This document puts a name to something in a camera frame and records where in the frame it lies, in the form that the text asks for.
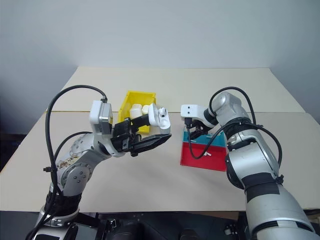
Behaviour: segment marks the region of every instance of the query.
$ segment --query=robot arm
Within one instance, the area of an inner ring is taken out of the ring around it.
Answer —
[[[165,108],[157,109],[151,104],[148,114],[135,119],[126,118],[113,127],[111,104],[94,101],[89,115],[93,133],[78,138],[62,158],[56,160],[57,184],[62,195],[56,195],[54,205],[50,209],[47,221],[34,236],[34,240],[73,239],[70,235],[77,234],[72,222],[79,213],[79,202],[87,182],[95,167],[103,160],[111,157],[122,157],[130,152],[133,157],[139,153],[151,150],[170,137],[170,120]],[[162,134],[142,138],[138,134],[139,127],[152,125],[160,128]],[[45,214],[50,199],[53,197],[53,184],[42,207],[38,221]]]
[[[245,191],[246,215],[253,239],[319,240],[299,203],[283,187],[277,159],[258,132],[261,127],[251,123],[241,100],[222,92],[211,108],[214,112],[210,107],[182,105],[181,116],[189,129],[197,128],[197,121],[209,129],[214,127],[214,121],[228,125],[224,130],[229,149],[226,174],[234,186]],[[199,133],[206,134],[206,129]]]

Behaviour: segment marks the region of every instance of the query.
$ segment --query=yellow bin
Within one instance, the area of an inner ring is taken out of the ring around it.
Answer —
[[[133,104],[150,105],[156,103],[155,92],[144,92],[144,91],[128,91],[125,99],[118,112],[118,123],[130,117],[130,109]],[[139,133],[149,133],[150,126],[139,127]]]

